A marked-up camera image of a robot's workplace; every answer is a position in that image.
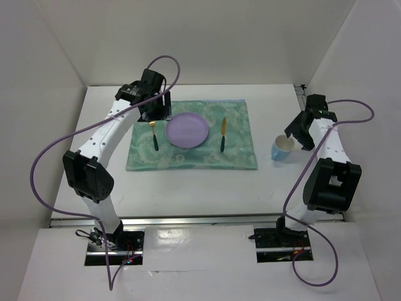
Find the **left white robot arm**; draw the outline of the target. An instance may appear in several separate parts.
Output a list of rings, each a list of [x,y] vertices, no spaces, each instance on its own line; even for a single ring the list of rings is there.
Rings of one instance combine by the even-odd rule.
[[[99,126],[77,151],[66,151],[63,165],[68,185],[73,188],[98,218],[95,238],[109,250],[123,245],[123,224],[111,200],[114,179],[107,166],[114,150],[128,129],[137,122],[171,118],[171,97],[159,95],[165,77],[145,69],[141,79],[120,87],[107,115],[107,123]]]

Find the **blue mug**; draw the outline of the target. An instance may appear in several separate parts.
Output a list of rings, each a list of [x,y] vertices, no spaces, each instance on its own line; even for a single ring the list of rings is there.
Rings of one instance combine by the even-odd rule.
[[[295,147],[295,142],[291,137],[279,135],[275,138],[271,148],[271,159],[274,161],[285,160]]]

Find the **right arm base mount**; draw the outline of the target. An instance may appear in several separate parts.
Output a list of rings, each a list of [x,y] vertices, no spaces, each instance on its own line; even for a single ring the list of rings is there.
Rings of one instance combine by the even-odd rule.
[[[299,235],[279,235],[274,228],[254,228],[254,233],[248,237],[256,247],[258,263],[312,261],[313,252],[306,231]]]

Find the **gold knife green handle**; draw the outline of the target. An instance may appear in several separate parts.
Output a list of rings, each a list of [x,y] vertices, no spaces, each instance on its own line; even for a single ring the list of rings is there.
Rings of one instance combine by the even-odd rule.
[[[224,117],[222,120],[221,135],[222,139],[221,139],[220,152],[224,152],[225,142],[226,142],[226,117]]]

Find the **gold fork green handle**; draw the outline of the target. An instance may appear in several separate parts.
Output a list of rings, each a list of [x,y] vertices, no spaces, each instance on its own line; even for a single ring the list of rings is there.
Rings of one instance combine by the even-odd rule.
[[[156,136],[156,132],[155,132],[155,121],[151,121],[149,124],[150,124],[150,126],[152,128],[154,149],[155,149],[155,151],[158,151],[159,150],[159,145],[158,145],[157,136]]]

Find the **purple plate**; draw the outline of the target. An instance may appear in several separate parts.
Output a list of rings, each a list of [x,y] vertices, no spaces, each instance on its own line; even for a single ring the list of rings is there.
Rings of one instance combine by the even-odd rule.
[[[190,149],[201,145],[209,134],[206,120],[199,114],[184,112],[167,122],[165,135],[176,147]]]

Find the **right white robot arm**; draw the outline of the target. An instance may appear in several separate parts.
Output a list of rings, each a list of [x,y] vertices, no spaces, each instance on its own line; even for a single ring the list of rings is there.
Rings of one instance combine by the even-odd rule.
[[[337,122],[326,97],[312,94],[306,98],[305,109],[274,142],[272,157],[277,160],[285,158],[297,142],[305,151],[317,151],[302,201],[276,222],[273,238],[283,247],[304,237],[307,227],[324,215],[347,211],[351,205],[362,169],[346,155],[335,129]]]

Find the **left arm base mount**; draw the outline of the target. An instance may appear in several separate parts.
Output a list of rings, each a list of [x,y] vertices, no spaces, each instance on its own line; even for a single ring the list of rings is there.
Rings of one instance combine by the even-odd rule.
[[[85,256],[85,266],[105,266],[104,240],[95,230],[86,232],[76,230],[75,235],[88,240]],[[108,256],[111,266],[118,266],[122,263],[128,266],[143,264],[143,245],[145,240],[144,231],[124,231],[122,241],[117,243],[107,242]]]

